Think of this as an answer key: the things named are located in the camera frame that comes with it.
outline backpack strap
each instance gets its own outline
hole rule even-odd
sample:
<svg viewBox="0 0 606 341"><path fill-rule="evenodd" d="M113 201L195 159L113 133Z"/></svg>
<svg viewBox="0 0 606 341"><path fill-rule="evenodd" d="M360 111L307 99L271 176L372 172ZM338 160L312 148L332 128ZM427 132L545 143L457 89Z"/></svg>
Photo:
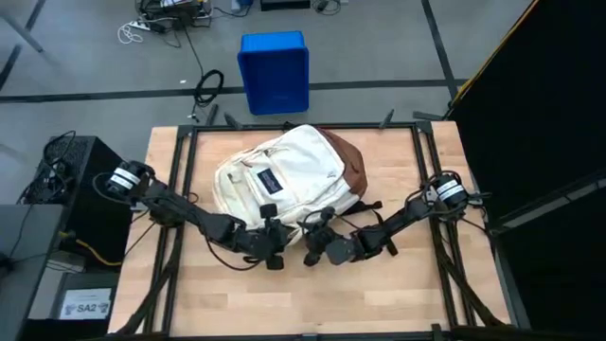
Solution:
<svg viewBox="0 0 606 341"><path fill-rule="evenodd" d="M359 200L357 203L353 204L350 208L348 208L345 212L343 212L342 216L348 216L355 213L360 213L364 211L368 211L370 209L379 209L383 208L383 203L381 201L374 202L371 205L366 204L362 200Z"/></svg>

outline white backpack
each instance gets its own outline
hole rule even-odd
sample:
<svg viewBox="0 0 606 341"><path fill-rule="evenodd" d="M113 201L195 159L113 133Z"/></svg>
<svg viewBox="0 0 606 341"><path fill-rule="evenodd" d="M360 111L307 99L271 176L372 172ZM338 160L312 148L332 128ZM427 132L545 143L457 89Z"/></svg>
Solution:
<svg viewBox="0 0 606 341"><path fill-rule="evenodd" d="M326 206L336 214L360 201L367 187L362 154L343 138L310 125L242 151L224 160L215 173L213 195L217 209L238 217L247 229L263 227L259 207L276 204L277 219L295 228ZM320 219L309 216L307 223Z"/></svg>

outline wooden tabletop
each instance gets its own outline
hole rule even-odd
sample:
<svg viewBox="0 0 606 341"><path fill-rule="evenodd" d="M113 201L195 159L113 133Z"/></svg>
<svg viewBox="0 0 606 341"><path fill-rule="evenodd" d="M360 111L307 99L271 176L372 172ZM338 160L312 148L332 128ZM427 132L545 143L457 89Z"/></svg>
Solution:
<svg viewBox="0 0 606 341"><path fill-rule="evenodd" d="M454 122L433 123L440 162L444 170L457 171L465 187L473 190L467 161ZM158 179L168 182L176 127L154 128L146 163ZM362 152L368 177L364 200L381 200L380 213L388 217L400 209L408 193L419 187L419 168L411 133L407 129L335 130ZM255 147L281 132L213 132L198 137L191 191L204 209L216 211L212 199L213 174L229 155ZM431 172L423 136L424 154ZM181 188L188 141L181 155ZM355 224L375 224L371 212L350 218ZM468 208L467 219L482 224L480 212ZM150 224L141 219L131 227L129 245ZM351 227L335 221L331 226L347 234ZM501 286L490 246L478 228L459 222L459 243L467 278L484 303L508 321ZM147 293L159 229L151 231L124 261L112 311L110 332L119 329ZM243 335L326 332L420 332L432 323L448 329L440 291L436 257L427 220L407 227L394 238L400 253L387 252L371 260L334 266L324 257L314 267L303 264L303 242L283 254L285 268L268 271L259 266L236 272L221 265L208 252L198 229L186 226L181 268L177 282L171 335ZM242 255L216 248L235 265ZM453 283L459 320L463 321L460 296ZM156 329L164 307L159 299Z"/></svg>

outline blue plastic bin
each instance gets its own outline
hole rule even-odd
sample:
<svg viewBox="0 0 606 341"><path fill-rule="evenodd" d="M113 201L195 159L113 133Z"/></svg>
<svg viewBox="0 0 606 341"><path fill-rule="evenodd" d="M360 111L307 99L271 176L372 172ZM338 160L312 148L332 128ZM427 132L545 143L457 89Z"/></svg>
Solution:
<svg viewBox="0 0 606 341"><path fill-rule="evenodd" d="M300 31L242 36L238 64L253 115L310 107L310 53Z"/></svg>

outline black curtain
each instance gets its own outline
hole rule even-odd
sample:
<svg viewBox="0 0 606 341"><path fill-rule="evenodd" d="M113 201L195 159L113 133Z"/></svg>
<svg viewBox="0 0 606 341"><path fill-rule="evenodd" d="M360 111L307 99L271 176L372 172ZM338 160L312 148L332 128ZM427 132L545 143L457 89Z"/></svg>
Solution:
<svg viewBox="0 0 606 341"><path fill-rule="evenodd" d="M603 332L605 203L602 188L500 237L532 329Z"/></svg>
<svg viewBox="0 0 606 341"><path fill-rule="evenodd" d="M605 1L539 1L454 106L493 222L606 168L605 15Z"/></svg>

